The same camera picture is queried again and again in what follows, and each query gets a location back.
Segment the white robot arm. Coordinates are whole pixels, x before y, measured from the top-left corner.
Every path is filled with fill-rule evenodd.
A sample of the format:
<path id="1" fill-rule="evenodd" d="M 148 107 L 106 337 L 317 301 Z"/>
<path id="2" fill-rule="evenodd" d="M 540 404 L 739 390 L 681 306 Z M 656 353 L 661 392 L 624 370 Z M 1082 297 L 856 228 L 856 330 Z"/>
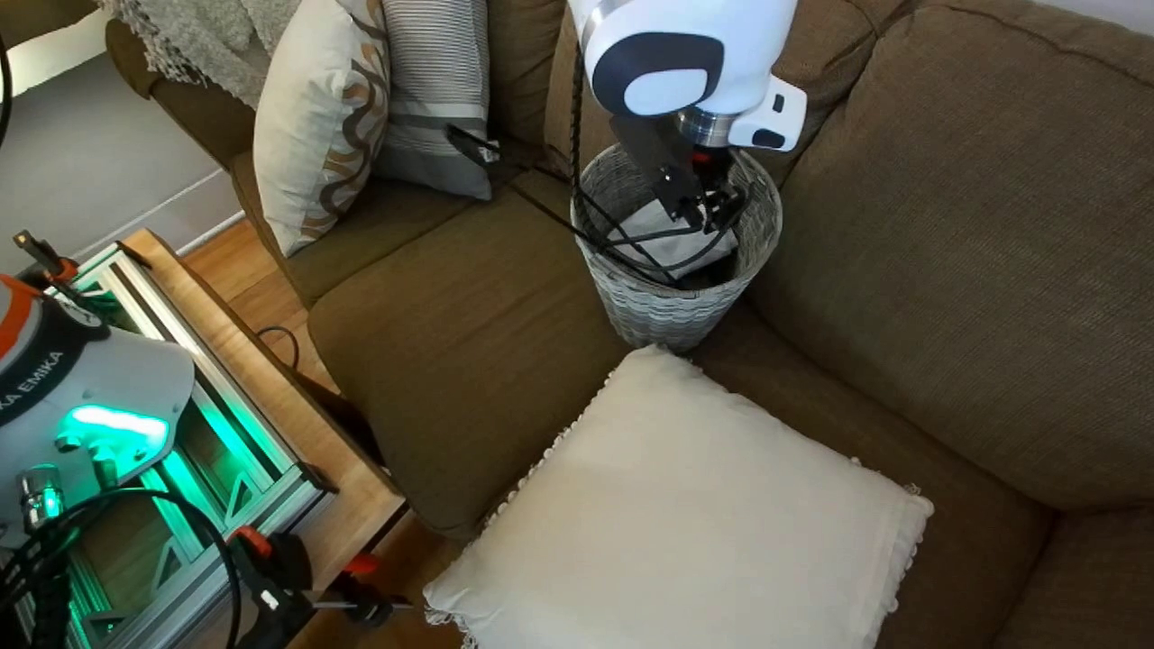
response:
<path id="1" fill-rule="evenodd" d="M 727 228 L 737 149 L 792 150 L 809 92 L 776 75 L 799 0 L 565 0 L 585 80 L 656 202 Z"/>

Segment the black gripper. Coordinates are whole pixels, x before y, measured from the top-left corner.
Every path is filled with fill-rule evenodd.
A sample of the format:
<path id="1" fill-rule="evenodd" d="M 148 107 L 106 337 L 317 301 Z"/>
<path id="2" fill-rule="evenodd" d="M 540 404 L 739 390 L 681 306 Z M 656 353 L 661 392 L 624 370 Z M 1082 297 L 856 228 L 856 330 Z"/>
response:
<path id="1" fill-rule="evenodd" d="M 619 114 L 618 139 L 653 181 L 653 198 L 668 210 L 669 218 L 684 218 L 691 230 L 709 234 L 727 230 L 742 214 L 746 194 L 727 181 L 727 149 L 704 149 L 684 139 L 669 114 Z"/>

